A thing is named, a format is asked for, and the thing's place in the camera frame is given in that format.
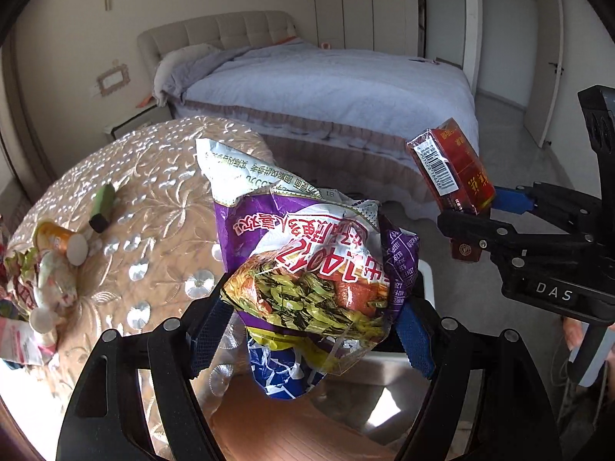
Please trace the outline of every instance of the round table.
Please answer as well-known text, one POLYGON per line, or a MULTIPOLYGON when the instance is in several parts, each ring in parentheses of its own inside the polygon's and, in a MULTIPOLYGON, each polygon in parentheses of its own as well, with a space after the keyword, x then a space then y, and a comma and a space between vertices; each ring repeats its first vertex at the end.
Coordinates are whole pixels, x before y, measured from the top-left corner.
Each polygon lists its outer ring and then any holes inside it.
MULTIPOLYGON (((32 207, 9 243, 9 249, 32 246, 35 226, 43 219, 88 238, 88 258, 77 274, 79 298, 66 323, 58 328, 57 354, 47 366, 29 370, 30 376, 48 386, 57 405, 57 411, 49 414, 60 416, 58 420, 105 329, 138 334, 151 331, 169 317, 180 317, 193 299, 209 294, 224 271, 210 184, 196 160, 197 138, 215 139, 273 161, 259 135, 228 119, 196 116, 144 128, 70 169, 32 207), (113 221, 102 234, 96 234, 88 220, 92 200, 104 184, 116 189, 113 221)), ((213 364, 193 380, 206 417, 226 391, 244 338, 244 326, 234 316, 213 364)), ((140 370, 140 382, 156 451, 165 456, 166 437, 149 371, 140 370)), ((21 403, 26 404, 28 388, 19 393, 21 403)), ((22 429, 38 446, 35 434, 26 425, 22 429)), ((57 435, 53 436, 46 442, 57 442, 57 435)))

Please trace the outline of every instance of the barcode label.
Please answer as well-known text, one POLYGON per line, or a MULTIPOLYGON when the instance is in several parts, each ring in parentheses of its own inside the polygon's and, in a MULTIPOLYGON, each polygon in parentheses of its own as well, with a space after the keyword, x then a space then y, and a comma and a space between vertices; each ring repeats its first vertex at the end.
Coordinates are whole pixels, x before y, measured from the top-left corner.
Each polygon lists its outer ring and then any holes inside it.
POLYGON ((445 196, 451 192, 459 191, 459 187, 453 178, 453 174, 440 155, 440 151, 432 139, 427 139, 423 143, 414 147, 414 151, 427 170, 429 178, 434 183, 438 194, 445 196))

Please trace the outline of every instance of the pillow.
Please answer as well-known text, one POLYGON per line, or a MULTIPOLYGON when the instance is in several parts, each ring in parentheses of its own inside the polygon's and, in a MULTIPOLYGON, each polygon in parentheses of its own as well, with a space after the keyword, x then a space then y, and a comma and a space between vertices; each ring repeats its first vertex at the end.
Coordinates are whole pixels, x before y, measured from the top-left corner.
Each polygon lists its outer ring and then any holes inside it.
POLYGON ((176 66, 195 61, 196 59, 216 52, 220 52, 220 49, 208 43, 200 43, 199 45, 185 46, 184 48, 173 50, 165 54, 160 64, 158 64, 158 69, 156 69, 156 75, 154 76, 153 95, 158 101, 158 105, 164 106, 167 103, 167 99, 162 92, 162 86, 176 66))

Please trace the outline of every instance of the white bottle cap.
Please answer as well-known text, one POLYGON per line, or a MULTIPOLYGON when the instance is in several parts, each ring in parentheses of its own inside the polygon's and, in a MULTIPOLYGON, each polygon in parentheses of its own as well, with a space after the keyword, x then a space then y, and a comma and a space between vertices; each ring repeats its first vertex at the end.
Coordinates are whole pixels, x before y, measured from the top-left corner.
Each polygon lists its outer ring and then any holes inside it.
POLYGON ((55 314, 44 307, 36 307, 30 312, 30 327, 39 334, 47 334, 55 329, 55 314))
POLYGON ((87 258, 87 241, 81 234, 71 235, 68 243, 66 244, 66 258, 75 267, 80 266, 87 258))

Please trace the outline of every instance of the white wardrobe door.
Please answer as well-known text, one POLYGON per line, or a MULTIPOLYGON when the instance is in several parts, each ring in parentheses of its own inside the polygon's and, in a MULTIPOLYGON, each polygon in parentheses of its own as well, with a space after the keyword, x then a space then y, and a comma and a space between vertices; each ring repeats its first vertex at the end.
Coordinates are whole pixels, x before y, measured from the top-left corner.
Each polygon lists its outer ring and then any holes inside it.
POLYGON ((405 55, 416 57, 419 50, 419 0, 405 0, 405 55))
POLYGON ((343 0, 346 48, 374 49, 371 0, 343 0))
POLYGON ((374 50, 405 53, 405 0, 374 0, 374 50))
POLYGON ((333 48, 343 48, 342 0, 316 0, 316 19, 319 44, 331 43, 333 48))

